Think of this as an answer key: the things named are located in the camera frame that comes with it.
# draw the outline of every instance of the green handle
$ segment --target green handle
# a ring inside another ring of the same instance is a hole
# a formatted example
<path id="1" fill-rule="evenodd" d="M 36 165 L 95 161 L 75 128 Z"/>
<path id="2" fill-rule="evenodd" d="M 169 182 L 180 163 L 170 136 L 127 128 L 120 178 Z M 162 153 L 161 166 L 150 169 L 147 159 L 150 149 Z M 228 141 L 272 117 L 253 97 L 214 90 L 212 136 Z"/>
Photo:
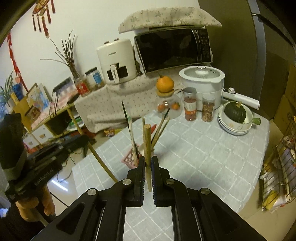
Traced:
<path id="1" fill-rule="evenodd" d="M 252 122 L 256 125 L 260 125 L 261 124 L 261 119 L 260 118 L 253 118 Z"/>

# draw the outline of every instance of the checkered tablecloth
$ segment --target checkered tablecloth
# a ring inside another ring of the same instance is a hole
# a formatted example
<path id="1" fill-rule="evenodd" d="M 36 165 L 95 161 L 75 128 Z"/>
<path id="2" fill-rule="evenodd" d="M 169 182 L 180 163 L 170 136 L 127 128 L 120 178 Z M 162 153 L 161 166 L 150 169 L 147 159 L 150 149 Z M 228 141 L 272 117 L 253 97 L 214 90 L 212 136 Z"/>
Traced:
<path id="1" fill-rule="evenodd" d="M 170 176 L 187 187 L 208 187 L 235 212 L 249 200 L 257 183 L 269 138 L 269 122 L 261 118 L 261 125 L 253 125 L 244 136 L 226 133 L 217 120 L 185 120 L 184 114 L 170 120 L 155 146 L 161 167 Z M 145 116 L 145 123 L 159 124 L 160 118 L 152 112 Z M 133 123 L 135 141 L 141 144 L 142 121 Z M 128 129 L 112 137 L 97 152 L 118 180 L 126 178 L 128 168 L 120 160 L 131 148 Z M 73 167 L 74 180 L 79 195 L 89 188 L 110 188 L 114 182 L 90 154 Z M 152 193 L 145 187 L 142 208 L 127 208 L 124 240 L 151 241 L 174 240 L 169 207 L 157 208 Z"/>

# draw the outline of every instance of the label on jar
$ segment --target label on jar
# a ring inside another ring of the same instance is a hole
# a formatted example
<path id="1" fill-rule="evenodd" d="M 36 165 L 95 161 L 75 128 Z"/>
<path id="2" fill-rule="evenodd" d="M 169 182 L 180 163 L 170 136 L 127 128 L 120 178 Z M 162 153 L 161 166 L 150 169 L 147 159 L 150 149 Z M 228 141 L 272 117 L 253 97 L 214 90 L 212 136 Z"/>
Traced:
<path id="1" fill-rule="evenodd" d="M 196 101 L 188 103 L 184 101 L 184 107 L 185 107 L 185 114 L 192 115 L 197 112 L 196 110 Z"/>
<path id="2" fill-rule="evenodd" d="M 102 79 L 101 79 L 100 74 L 98 72 L 93 74 L 93 78 L 97 84 L 100 84 L 102 82 Z"/>
<path id="3" fill-rule="evenodd" d="M 82 81 L 80 83 L 76 84 L 76 88 L 78 90 L 78 93 L 81 95 L 83 95 L 89 91 L 87 86 L 85 85 L 85 83 L 83 83 Z"/>

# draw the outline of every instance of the wire rack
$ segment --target wire rack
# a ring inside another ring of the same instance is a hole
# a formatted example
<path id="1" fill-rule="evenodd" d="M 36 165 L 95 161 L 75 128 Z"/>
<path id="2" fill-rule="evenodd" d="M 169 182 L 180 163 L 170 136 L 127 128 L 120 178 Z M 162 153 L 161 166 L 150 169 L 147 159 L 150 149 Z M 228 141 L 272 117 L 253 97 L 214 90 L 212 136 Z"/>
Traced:
<path id="1" fill-rule="evenodd" d="M 274 211 L 296 197 L 296 116 L 262 167 L 262 209 Z"/>

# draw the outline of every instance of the white cabinet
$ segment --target white cabinet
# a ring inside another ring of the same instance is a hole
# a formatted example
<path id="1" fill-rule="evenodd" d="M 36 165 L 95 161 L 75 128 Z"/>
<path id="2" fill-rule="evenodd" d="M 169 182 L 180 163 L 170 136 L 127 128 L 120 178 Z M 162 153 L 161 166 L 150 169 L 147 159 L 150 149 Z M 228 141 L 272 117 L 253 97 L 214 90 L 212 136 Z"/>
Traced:
<path id="1" fill-rule="evenodd" d="M 26 134 L 23 137 L 24 143 L 30 148 L 34 148 L 35 146 L 39 145 L 38 141 L 33 137 L 32 134 Z"/>
<path id="2" fill-rule="evenodd" d="M 54 135 L 45 125 L 40 126 L 37 130 L 34 130 L 32 134 L 40 143 L 45 143 L 48 139 L 54 137 Z"/>

